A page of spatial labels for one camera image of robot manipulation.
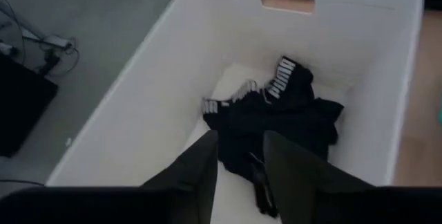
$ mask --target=electrical cord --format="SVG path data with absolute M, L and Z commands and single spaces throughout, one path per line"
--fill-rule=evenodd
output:
M 62 50 L 62 53 L 59 53 L 59 55 L 61 56 L 61 55 L 63 55 L 63 53 L 65 55 L 67 55 L 67 56 L 75 54 L 75 60 L 74 60 L 73 65 L 70 68 L 68 68 L 67 70 L 63 71 L 63 72 L 60 72 L 60 73 L 49 73 L 48 76 L 60 77 L 60 76 L 67 75 L 72 70 L 74 70 L 74 68 L 78 65 L 78 61 L 80 60 L 80 52 L 77 49 L 77 40 L 75 39 L 75 37 L 71 37 L 69 40 L 70 40 L 72 46 L 67 48 L 66 50 Z M 39 48 L 40 48 L 40 50 L 45 51 L 45 52 L 50 50 L 50 49 L 52 49 L 52 48 L 45 48 L 43 43 L 39 44 Z M 33 70 L 34 71 L 38 71 L 41 67 L 42 66 L 38 66 L 38 67 L 34 68 Z
M 12 9 L 12 6 L 10 5 L 8 0 L 5 0 L 6 4 L 8 5 L 9 9 L 11 9 L 12 16 L 14 18 L 15 23 L 17 24 L 17 27 L 19 28 L 20 36 L 21 36 L 21 45 L 23 46 L 23 59 L 21 60 L 21 65 L 24 65 L 26 62 L 26 46 L 25 46 L 25 37 L 23 36 L 23 33 L 20 28 L 19 20 L 17 19 L 17 16 L 15 14 L 14 9 Z
M 0 179 L 0 183 L 25 183 L 25 184 L 45 187 L 43 183 L 32 182 L 29 180 L 18 180 L 18 179 Z

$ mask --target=black clothing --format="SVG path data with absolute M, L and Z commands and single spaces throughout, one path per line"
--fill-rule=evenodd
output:
M 0 199 L 1 222 L 209 224 L 218 176 L 217 145 L 216 131 L 208 131 L 141 187 L 16 191 Z
M 334 122 L 343 106 L 314 99 L 312 81 L 307 68 L 283 57 L 275 77 L 262 90 L 249 80 L 229 100 L 203 101 L 204 121 L 218 130 L 218 159 L 228 171 L 254 183 L 258 207 L 271 216 L 275 216 L 272 203 L 262 197 L 266 194 L 260 166 L 264 132 L 276 131 L 324 160 L 328 146 L 338 139 Z
M 265 171 L 284 224 L 442 223 L 441 188 L 375 187 L 273 131 Z

